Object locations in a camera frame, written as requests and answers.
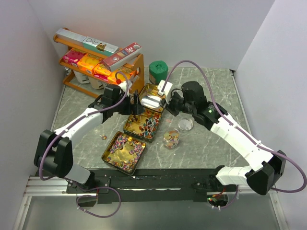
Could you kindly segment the metal candy scoop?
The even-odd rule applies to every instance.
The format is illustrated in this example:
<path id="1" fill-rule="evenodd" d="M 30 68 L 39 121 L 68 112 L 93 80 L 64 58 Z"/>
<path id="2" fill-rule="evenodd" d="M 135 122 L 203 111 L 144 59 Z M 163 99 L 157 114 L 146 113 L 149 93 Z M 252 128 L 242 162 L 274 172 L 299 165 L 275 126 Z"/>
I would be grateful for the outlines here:
<path id="1" fill-rule="evenodd" d="M 158 109 L 161 100 L 162 99 L 156 95 L 145 95 L 141 98 L 141 105 L 151 109 Z"/>

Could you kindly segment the tin of pastel candies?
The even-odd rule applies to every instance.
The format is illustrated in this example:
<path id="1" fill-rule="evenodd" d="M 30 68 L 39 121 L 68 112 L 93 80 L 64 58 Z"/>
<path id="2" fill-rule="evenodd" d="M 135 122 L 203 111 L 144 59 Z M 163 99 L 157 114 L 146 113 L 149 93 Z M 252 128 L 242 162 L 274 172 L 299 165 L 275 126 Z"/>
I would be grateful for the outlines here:
<path id="1" fill-rule="evenodd" d="M 153 84 L 150 84 L 150 83 L 147 83 L 144 88 L 142 89 L 142 91 L 140 92 L 139 94 L 139 98 L 140 98 L 140 101 L 141 101 L 141 98 L 145 95 L 156 95 L 156 96 L 159 96 L 158 95 L 158 89 L 157 89 L 157 85 L 153 85 Z M 151 109 L 153 111 L 156 111 L 158 113 L 162 113 L 164 108 L 163 107 L 159 107 L 158 109 Z"/>

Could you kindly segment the tin of round lollipops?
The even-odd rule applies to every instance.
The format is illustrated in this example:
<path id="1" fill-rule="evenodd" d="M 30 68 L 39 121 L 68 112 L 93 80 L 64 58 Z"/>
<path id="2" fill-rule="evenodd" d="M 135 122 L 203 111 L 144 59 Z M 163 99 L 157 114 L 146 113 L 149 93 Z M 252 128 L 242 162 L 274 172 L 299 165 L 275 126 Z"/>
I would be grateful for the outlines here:
<path id="1" fill-rule="evenodd" d="M 123 126 L 125 134 L 147 143 L 152 143 L 157 133 L 162 113 L 151 109 L 139 115 L 130 115 Z"/>

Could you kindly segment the clear round lid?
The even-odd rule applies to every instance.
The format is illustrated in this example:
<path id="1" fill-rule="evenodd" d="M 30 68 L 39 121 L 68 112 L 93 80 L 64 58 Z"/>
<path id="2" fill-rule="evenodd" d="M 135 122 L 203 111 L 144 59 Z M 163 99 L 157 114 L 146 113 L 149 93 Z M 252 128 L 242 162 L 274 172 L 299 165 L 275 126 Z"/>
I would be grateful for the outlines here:
<path id="1" fill-rule="evenodd" d="M 194 123 L 190 118 L 182 118 L 178 122 L 178 127 L 183 131 L 190 131 L 193 129 Z"/>

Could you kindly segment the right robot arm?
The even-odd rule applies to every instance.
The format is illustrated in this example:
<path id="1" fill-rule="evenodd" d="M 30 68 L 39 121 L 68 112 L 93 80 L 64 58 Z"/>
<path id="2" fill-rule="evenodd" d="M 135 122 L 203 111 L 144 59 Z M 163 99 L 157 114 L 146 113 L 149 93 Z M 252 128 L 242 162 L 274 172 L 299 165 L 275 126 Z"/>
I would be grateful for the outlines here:
<path id="1" fill-rule="evenodd" d="M 209 176 L 210 187 L 220 191 L 226 185 L 245 185 L 259 195 L 267 194 L 282 176 L 285 159 L 262 150 L 259 141 L 242 134 L 243 128 L 224 108 L 207 100 L 198 82 L 188 81 L 181 90 L 179 95 L 171 83 L 160 82 L 158 94 L 165 96 L 162 107 L 174 116 L 180 112 L 192 115 L 198 124 L 226 141 L 249 164 L 245 167 L 218 166 Z"/>

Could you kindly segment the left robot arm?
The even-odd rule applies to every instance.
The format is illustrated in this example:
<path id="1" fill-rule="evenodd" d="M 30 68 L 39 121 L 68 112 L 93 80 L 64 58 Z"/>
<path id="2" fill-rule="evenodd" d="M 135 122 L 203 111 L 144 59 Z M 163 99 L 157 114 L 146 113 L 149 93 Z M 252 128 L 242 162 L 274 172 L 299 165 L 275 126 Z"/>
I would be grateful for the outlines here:
<path id="1" fill-rule="evenodd" d="M 77 118 L 56 129 L 44 130 L 39 137 L 34 165 L 38 167 L 42 181 L 51 177 L 75 182 L 85 193 L 95 187 L 94 172 L 86 169 L 73 160 L 73 149 L 84 135 L 103 124 L 114 113 L 120 115 L 139 115 L 144 112 L 137 91 L 129 93 L 123 86 L 109 84 L 103 94 L 99 95 Z"/>

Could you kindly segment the clear plastic cup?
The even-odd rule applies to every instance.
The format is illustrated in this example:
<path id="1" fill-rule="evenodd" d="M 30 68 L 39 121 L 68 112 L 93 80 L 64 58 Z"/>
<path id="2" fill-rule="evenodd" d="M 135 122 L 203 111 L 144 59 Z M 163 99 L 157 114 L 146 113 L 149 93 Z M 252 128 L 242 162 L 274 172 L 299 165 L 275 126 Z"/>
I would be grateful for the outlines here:
<path id="1" fill-rule="evenodd" d="M 171 128 L 163 135 L 163 144 L 167 149 L 174 149 L 179 144 L 180 133 L 177 129 Z"/>

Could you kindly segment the orange snack box right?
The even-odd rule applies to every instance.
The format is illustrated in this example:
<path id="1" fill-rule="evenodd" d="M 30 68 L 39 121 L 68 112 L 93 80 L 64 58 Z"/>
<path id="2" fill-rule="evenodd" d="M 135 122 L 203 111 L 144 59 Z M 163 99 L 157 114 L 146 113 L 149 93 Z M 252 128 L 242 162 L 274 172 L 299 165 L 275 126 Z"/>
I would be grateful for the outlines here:
<path id="1" fill-rule="evenodd" d="M 123 83 L 126 81 L 125 78 L 128 80 L 133 79 L 137 75 L 136 70 L 132 70 L 127 67 L 120 67 L 117 70 L 111 72 L 111 74 L 108 76 L 108 83 L 110 84 L 116 84 L 119 85 L 120 83 Z"/>

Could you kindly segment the tin of swirl lollipops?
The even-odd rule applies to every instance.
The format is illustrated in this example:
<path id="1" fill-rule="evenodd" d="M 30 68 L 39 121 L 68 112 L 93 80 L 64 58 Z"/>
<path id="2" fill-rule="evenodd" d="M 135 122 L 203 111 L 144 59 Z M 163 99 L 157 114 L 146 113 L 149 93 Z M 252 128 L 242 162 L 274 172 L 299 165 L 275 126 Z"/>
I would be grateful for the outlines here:
<path id="1" fill-rule="evenodd" d="M 127 175 L 133 175 L 146 143 L 118 131 L 102 155 L 102 161 Z"/>

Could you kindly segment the orange wooden shelf rack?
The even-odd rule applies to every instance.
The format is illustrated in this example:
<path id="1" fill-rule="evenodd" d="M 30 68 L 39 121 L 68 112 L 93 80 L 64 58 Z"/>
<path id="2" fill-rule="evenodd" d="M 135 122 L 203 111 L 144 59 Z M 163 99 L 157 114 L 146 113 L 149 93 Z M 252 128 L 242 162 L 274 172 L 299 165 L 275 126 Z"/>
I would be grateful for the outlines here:
<path id="1" fill-rule="evenodd" d="M 96 55 L 100 58 L 105 59 L 107 58 L 108 56 L 105 56 L 105 55 L 102 55 L 102 54 L 99 54 L 97 52 L 94 52 L 92 50 L 89 50 L 87 48 L 85 48 L 84 46 L 78 46 L 78 45 L 75 45 L 73 43 L 70 43 L 68 41 L 65 41 L 65 40 L 62 40 L 60 38 L 57 37 L 57 35 L 55 34 L 54 37 L 53 37 L 53 40 L 57 43 L 62 43 L 64 45 L 67 45 L 69 50 L 71 50 L 72 48 L 76 48 L 76 49 L 79 49 L 79 50 L 82 50 L 84 52 L 86 52 L 86 54 L 93 54 L 93 55 Z M 63 83 L 71 88 L 74 88 L 80 92 L 83 92 L 89 96 L 92 96 L 94 98 L 96 98 L 98 95 L 91 92 L 91 91 L 88 91 L 86 89 L 83 89 L 77 85 L 74 85 L 71 83 L 71 80 L 74 78 L 74 77 L 79 77 L 81 76 L 82 74 L 86 75 L 86 82 L 87 83 L 90 83 L 89 81 L 89 78 L 92 77 L 92 78 L 95 78 L 97 80 L 100 80 L 99 78 L 96 78 L 93 76 L 93 74 L 89 74 L 87 73 L 86 71 L 82 71 L 80 69 L 78 69 L 78 67 L 74 67 L 72 65 L 69 65 L 67 63 L 64 62 L 63 60 L 63 57 L 60 59 L 59 61 L 59 64 L 62 65 L 62 66 L 65 66 L 65 67 L 68 67 L 72 70 L 72 73 L 69 74 L 63 81 Z M 137 75 L 131 79 L 131 83 L 132 83 L 132 87 L 130 89 L 130 93 L 133 93 L 135 90 L 138 90 L 139 92 L 142 91 L 143 87 L 144 87 L 144 61 L 143 61 L 143 54 L 139 54 L 136 58 L 134 58 L 133 60 L 129 61 L 127 64 L 123 65 L 122 67 L 127 67 L 127 68 L 130 68 L 132 70 L 136 70 L 137 71 Z M 104 87 L 109 84 L 108 82 L 104 82 Z"/>

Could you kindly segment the red white long box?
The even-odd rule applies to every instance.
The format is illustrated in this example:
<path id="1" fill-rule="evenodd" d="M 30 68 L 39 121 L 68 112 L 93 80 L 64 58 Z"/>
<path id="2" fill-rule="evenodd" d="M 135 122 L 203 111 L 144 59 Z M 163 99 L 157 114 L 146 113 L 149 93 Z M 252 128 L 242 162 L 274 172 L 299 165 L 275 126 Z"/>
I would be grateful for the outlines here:
<path id="1" fill-rule="evenodd" d="M 102 62 L 109 71 L 115 71 L 136 58 L 141 53 L 141 50 L 142 46 L 134 42 L 117 51 L 113 55 L 103 59 Z"/>

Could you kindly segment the white teal cat box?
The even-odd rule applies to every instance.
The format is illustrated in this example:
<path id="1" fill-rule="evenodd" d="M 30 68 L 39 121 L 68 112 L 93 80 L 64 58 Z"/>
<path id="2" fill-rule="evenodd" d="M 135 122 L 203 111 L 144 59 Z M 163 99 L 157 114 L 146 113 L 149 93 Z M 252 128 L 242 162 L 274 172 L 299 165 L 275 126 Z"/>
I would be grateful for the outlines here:
<path id="1" fill-rule="evenodd" d="M 85 48 L 108 57 L 119 51 L 118 46 L 91 37 L 86 37 L 82 44 Z"/>

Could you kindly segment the orange snack box left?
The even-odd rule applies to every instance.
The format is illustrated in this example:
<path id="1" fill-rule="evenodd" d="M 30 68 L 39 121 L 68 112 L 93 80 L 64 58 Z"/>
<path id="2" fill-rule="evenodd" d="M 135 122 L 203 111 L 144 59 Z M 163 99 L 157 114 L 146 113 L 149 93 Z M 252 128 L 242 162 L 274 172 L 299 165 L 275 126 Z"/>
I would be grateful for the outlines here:
<path id="1" fill-rule="evenodd" d="M 78 61 L 77 66 L 78 69 L 92 74 L 93 69 L 101 62 L 101 60 L 102 58 L 96 55 L 86 54 L 80 59 L 80 61 Z"/>

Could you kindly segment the grey long box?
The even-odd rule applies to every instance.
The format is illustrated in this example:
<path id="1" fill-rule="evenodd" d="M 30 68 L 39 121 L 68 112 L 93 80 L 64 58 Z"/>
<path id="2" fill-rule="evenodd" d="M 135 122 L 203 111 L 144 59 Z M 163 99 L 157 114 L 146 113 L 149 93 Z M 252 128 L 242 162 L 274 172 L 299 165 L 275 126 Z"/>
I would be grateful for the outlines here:
<path id="1" fill-rule="evenodd" d="M 56 31 L 56 35 L 58 38 L 73 43 L 78 46 L 83 46 L 83 40 L 86 38 L 81 34 L 77 34 L 70 30 L 60 28 Z"/>

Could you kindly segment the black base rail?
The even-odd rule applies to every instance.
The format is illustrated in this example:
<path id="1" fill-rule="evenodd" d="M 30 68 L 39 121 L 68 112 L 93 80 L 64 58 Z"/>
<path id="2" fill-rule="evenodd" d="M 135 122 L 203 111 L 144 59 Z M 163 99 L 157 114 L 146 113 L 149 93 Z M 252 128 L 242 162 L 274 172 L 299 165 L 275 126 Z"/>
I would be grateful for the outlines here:
<path id="1" fill-rule="evenodd" d="M 95 169 L 94 187 L 89 194 L 99 204 L 147 201 L 206 202 L 209 194 L 234 192 L 235 185 L 219 185 L 213 169 L 137 169 L 134 175 L 119 170 Z"/>

